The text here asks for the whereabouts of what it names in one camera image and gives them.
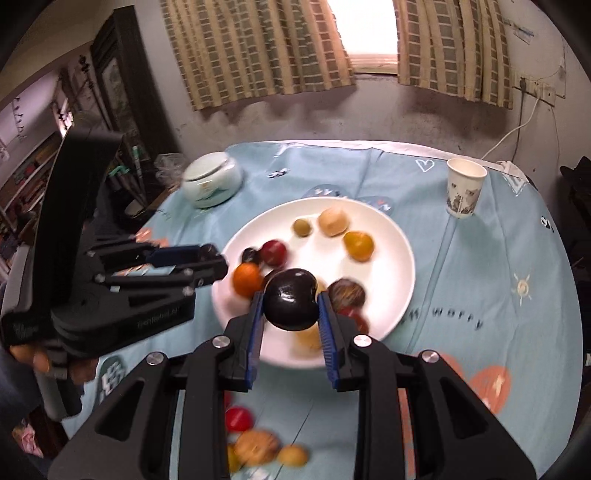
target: paper cup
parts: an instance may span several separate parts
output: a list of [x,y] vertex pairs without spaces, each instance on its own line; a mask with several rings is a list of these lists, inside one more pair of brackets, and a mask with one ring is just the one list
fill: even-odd
[[474,213],[487,175],[486,168],[465,158],[447,161],[447,211],[456,218]]

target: plate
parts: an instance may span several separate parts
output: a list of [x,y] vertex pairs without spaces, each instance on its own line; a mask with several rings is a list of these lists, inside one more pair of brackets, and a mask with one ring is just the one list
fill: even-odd
[[[350,230],[369,233],[375,251],[366,263],[358,263],[347,255],[343,236],[328,238],[317,226],[317,217],[325,209],[339,206],[350,217]],[[291,224],[306,218],[313,232],[297,237]],[[413,251],[401,228],[375,208],[354,200],[338,197],[314,197],[284,203],[267,210],[242,227],[228,242],[222,254],[228,262],[228,275],[212,287],[213,307],[222,327],[231,318],[248,312],[249,301],[239,297],[232,287],[232,272],[240,264],[247,247],[260,248],[268,240],[286,244],[289,258],[286,268],[305,268],[326,285],[342,277],[361,283],[366,291],[363,315],[369,322],[369,334],[381,340],[398,324],[413,295],[415,267]],[[295,333],[266,323],[261,346],[261,360],[288,368],[324,366],[322,352],[303,356],[298,351]]]

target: beige curtain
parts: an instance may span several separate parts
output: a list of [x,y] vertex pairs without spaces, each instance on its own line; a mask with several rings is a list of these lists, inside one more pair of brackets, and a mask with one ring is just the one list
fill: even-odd
[[326,0],[161,0],[194,110],[352,85]]
[[394,0],[394,8],[402,85],[513,108],[497,0]]

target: white ceramic pot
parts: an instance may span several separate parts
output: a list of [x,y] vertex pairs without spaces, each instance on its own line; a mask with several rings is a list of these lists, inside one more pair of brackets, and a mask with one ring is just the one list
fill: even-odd
[[183,173],[182,190],[195,208],[209,208],[231,198],[242,185],[242,169],[225,152],[208,153]]

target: silver screw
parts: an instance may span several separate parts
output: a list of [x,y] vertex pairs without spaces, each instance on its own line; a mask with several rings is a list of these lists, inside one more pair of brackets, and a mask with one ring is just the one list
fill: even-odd
[[421,358],[428,364],[434,364],[439,361],[439,353],[434,352],[433,350],[425,350],[421,354]]
[[164,362],[164,354],[160,352],[149,353],[146,357],[148,365],[159,365]]
[[353,343],[360,347],[370,346],[371,338],[367,335],[358,335],[353,339]]
[[212,340],[212,344],[215,348],[224,348],[230,345],[230,339],[225,335],[218,335]]

